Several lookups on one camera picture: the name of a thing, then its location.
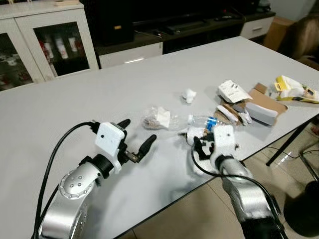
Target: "silver robotic arm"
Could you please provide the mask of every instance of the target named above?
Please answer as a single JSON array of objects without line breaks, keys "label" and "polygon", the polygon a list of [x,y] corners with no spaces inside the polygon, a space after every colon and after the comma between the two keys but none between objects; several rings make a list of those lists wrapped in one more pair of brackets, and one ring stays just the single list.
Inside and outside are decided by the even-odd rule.
[{"label": "silver robotic arm", "polygon": [[[222,178],[223,188],[231,199],[245,238],[287,238],[278,220],[280,211],[276,201],[262,185],[253,180],[252,173],[234,158],[236,143],[233,127],[231,125],[216,127],[213,135],[208,135],[206,139],[208,138],[210,139],[194,138],[193,161],[201,168],[198,162],[209,158],[213,173],[208,173]],[[212,154],[206,155],[205,151],[210,151]]]},{"label": "silver robotic arm", "polygon": [[138,153],[127,151],[124,143],[127,119],[119,124],[102,123],[95,144],[101,153],[86,156],[79,166],[67,173],[48,208],[38,230],[40,239],[79,239],[87,220],[88,208],[100,187],[100,182],[113,172],[118,173],[127,161],[138,163],[149,151],[156,135],[148,138]]}]

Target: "tiled floor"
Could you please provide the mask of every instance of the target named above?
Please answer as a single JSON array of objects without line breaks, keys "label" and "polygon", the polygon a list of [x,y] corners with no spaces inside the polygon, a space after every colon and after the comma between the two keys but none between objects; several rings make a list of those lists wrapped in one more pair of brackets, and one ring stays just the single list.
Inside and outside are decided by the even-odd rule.
[{"label": "tiled floor", "polygon": [[[307,143],[319,140],[308,126],[285,150],[291,156],[297,156]],[[273,143],[279,148],[291,134]],[[319,149],[319,144],[311,149]],[[283,210],[287,197],[297,196],[313,178],[299,158],[291,159],[282,154],[267,167],[265,163],[274,154],[275,149],[266,148],[245,161],[246,166],[272,194]],[[319,172],[319,152],[307,154],[307,159]],[[290,239],[304,239],[295,233],[286,223],[286,234]],[[134,228],[121,239],[242,239],[241,227],[234,215],[228,195],[222,189],[220,179],[214,179],[198,188],[176,204]]]}]

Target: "wall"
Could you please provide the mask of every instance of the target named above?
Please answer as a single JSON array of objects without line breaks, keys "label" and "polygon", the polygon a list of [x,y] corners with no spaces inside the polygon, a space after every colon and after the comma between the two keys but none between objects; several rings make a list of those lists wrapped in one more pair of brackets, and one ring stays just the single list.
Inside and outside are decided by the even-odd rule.
[{"label": "wall", "polygon": [[270,0],[277,16],[298,21],[308,15],[316,0]]}]

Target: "blue bottle label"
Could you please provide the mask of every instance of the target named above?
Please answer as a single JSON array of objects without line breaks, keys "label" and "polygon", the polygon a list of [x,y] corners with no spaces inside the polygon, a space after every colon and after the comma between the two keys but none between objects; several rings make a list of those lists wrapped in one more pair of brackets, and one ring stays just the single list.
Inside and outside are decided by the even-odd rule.
[{"label": "blue bottle label", "polygon": [[207,119],[207,126],[206,128],[211,131],[211,128],[215,127],[217,125],[217,118],[215,117],[208,117]]}]

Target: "yellow package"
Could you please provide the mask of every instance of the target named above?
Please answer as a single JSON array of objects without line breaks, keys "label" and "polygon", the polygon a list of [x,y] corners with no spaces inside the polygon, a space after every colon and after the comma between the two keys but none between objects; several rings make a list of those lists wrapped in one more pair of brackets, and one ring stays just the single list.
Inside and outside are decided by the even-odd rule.
[{"label": "yellow package", "polygon": [[275,87],[280,92],[279,101],[302,101],[319,104],[319,92],[287,76],[279,76]]}]

